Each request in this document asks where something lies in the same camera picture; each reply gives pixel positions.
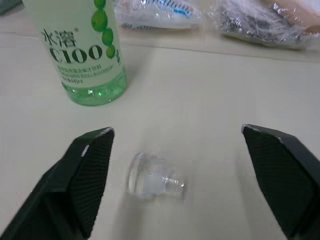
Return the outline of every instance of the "green fruit graphic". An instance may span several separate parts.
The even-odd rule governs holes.
[[[108,17],[103,9],[98,9],[91,18],[91,25],[97,32],[103,32],[108,25]]]
[[[106,0],[94,0],[94,5],[97,9],[103,9],[106,5]]]
[[[106,46],[111,46],[114,40],[114,32],[111,28],[107,28],[102,34],[102,42]]]
[[[106,54],[106,56],[107,56],[108,58],[112,59],[112,58],[115,56],[115,54],[116,54],[116,48],[115,48],[115,46],[113,46],[113,45],[109,46],[109,47],[106,49],[105,54]]]

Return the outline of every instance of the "small transparent cup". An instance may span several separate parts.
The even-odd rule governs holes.
[[[183,197],[185,182],[163,158],[139,152],[131,164],[127,187],[143,200],[164,194]]]

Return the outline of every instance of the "plastic bottle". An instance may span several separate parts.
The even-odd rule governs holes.
[[[67,95],[101,105],[127,87],[113,0],[23,0]]]

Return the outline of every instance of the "plastic packaging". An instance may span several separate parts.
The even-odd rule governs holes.
[[[0,15],[6,13],[10,9],[21,3],[22,0],[0,0]]]
[[[289,23],[305,27],[305,32],[320,33],[319,0],[263,0]]]
[[[207,11],[210,24],[224,35],[268,47],[305,49],[319,41],[318,34],[291,24],[272,7],[259,0],[220,0]]]
[[[115,16],[126,29],[194,29],[202,13],[184,0],[116,0]]]

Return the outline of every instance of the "white table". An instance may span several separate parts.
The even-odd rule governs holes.
[[[241,126],[290,133],[320,157],[319,64],[126,44],[122,52],[125,94],[85,107],[67,98],[36,37],[0,33],[0,232],[74,138],[112,126],[92,240],[284,240]],[[177,166],[184,201],[125,193],[140,151]]]

